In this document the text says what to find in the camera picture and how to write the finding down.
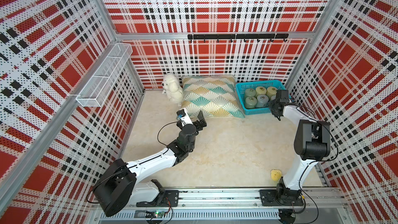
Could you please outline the pale yellow tea canister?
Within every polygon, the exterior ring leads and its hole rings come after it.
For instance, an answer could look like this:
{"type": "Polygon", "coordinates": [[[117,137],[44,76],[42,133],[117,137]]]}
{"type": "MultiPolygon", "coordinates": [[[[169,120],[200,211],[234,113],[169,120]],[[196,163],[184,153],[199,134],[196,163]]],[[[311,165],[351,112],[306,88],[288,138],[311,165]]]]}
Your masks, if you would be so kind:
{"type": "Polygon", "coordinates": [[[276,87],[270,86],[266,89],[266,95],[271,98],[277,94],[278,89],[276,87]]]}

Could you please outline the teal plastic basket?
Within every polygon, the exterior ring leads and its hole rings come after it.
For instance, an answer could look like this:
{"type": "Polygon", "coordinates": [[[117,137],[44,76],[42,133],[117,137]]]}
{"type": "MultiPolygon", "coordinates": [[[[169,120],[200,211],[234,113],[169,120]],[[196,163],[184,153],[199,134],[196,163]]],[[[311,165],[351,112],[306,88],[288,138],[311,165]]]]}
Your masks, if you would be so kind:
{"type": "Polygon", "coordinates": [[[285,86],[279,80],[263,80],[254,82],[245,82],[236,84],[236,93],[244,110],[245,115],[257,115],[257,114],[268,114],[271,113],[268,103],[271,101],[270,97],[264,93],[261,94],[263,100],[261,103],[265,103],[263,107],[260,107],[256,89],[264,88],[267,90],[269,87],[274,87],[276,91],[285,90],[285,86]]]}

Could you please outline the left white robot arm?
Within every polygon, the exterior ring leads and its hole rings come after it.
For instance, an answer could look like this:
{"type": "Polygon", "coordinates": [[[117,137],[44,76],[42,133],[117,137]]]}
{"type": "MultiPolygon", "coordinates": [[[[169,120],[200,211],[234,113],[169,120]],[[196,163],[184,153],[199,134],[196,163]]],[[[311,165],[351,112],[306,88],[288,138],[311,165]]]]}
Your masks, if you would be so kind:
{"type": "Polygon", "coordinates": [[[176,190],[165,190],[155,179],[148,183],[142,182],[152,174],[183,162],[193,152],[196,136],[207,126],[202,111],[199,111],[197,120],[192,121],[187,109],[182,108],[177,112],[177,119],[176,125],[180,128],[180,133],[163,150],[136,161],[115,160],[94,185],[92,192],[105,216],[114,216],[127,205],[177,206],[176,190]]]}

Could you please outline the olive green tea canister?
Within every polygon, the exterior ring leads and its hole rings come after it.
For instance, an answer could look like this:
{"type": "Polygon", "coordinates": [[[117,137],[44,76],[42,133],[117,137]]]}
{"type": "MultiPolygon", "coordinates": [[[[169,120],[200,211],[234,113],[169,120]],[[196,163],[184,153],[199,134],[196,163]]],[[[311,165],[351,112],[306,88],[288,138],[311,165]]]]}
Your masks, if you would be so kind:
{"type": "Polygon", "coordinates": [[[256,108],[257,105],[257,98],[256,97],[247,97],[244,101],[244,107],[248,110],[256,108]]]}

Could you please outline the yellow-green tea canister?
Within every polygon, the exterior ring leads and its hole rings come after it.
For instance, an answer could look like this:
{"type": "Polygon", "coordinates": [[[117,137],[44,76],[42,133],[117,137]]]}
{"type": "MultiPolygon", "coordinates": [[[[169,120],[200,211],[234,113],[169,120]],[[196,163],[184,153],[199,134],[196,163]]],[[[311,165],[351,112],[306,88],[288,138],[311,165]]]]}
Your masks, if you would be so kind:
{"type": "Polygon", "coordinates": [[[262,86],[259,86],[259,87],[256,88],[256,96],[258,96],[258,95],[266,95],[266,94],[267,94],[267,89],[266,88],[264,88],[262,86]]]}

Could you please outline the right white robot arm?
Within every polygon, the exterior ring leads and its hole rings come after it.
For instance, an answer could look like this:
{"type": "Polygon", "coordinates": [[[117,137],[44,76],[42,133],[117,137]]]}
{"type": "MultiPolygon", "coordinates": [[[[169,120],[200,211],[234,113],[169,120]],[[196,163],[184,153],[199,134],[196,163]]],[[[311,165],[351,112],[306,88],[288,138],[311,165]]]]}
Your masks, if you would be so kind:
{"type": "Polygon", "coordinates": [[[313,167],[326,162],[331,152],[330,123],[316,117],[315,113],[292,102],[288,90],[279,90],[269,102],[274,117],[284,117],[296,125],[293,142],[296,157],[289,171],[283,175],[272,190],[260,190],[263,206],[303,206],[303,184],[313,167]]]}

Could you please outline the dark green tea canister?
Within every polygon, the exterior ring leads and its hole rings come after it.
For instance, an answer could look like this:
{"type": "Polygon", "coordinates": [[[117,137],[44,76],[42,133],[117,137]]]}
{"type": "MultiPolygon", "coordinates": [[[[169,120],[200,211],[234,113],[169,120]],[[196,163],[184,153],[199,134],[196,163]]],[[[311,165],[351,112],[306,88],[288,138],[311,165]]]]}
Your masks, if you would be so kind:
{"type": "Polygon", "coordinates": [[[247,98],[247,97],[256,97],[256,95],[257,95],[257,92],[256,92],[255,89],[253,89],[253,88],[247,88],[247,89],[245,89],[244,98],[247,98]]]}

